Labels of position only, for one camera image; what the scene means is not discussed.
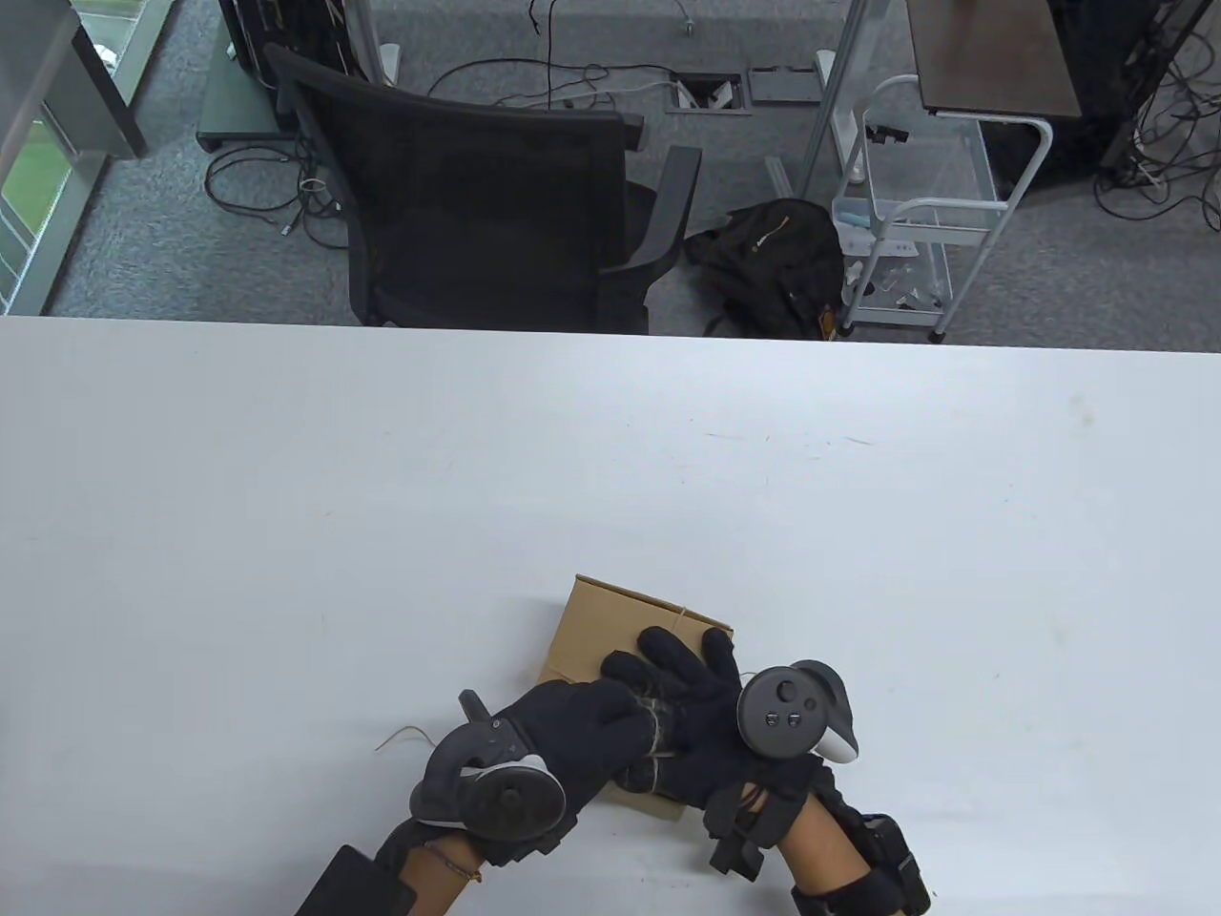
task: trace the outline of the dark wooden desk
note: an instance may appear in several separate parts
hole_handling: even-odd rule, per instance
[[[1046,0],[907,0],[907,16],[930,111],[1081,117]]]

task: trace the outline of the hand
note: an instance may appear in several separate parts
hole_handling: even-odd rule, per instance
[[[648,661],[612,652],[602,662],[603,677],[631,688],[657,716],[661,732],[652,755],[615,777],[624,789],[705,809],[716,793],[733,787],[741,791],[746,783],[803,795],[816,777],[832,779],[813,755],[774,761],[746,746],[737,730],[741,675],[724,630],[703,634],[707,663],[659,627],[642,631],[636,644]]]
[[[509,719],[564,788],[565,818],[653,745],[653,717],[614,680],[548,680],[496,718]]]

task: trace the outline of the cardboard box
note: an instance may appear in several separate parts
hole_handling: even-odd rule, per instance
[[[597,680],[602,660],[617,649],[640,655],[636,638],[648,627],[664,627],[703,657],[700,640],[709,627],[719,627],[730,636],[733,629],[694,611],[640,592],[619,589],[584,575],[576,576],[564,614],[551,641],[543,680],[586,683]],[[615,787],[608,789],[617,801],[654,817],[678,821],[684,806],[656,795],[632,795]]]

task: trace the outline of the string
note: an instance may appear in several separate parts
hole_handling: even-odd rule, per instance
[[[436,746],[437,746],[437,743],[433,741],[431,738],[429,738],[429,733],[425,732],[419,725],[403,725],[403,728],[398,729],[394,734],[392,734],[385,741],[382,741],[376,747],[374,747],[374,754],[377,754],[377,751],[380,751],[382,747],[385,747],[386,745],[388,745],[391,741],[393,741],[396,738],[398,738],[404,732],[419,732],[420,736],[424,738],[424,740],[429,743],[430,747],[436,749]]]

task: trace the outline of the grass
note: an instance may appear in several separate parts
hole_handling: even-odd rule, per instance
[[[35,234],[50,215],[70,167],[50,131],[35,121],[4,186],[5,199]]]

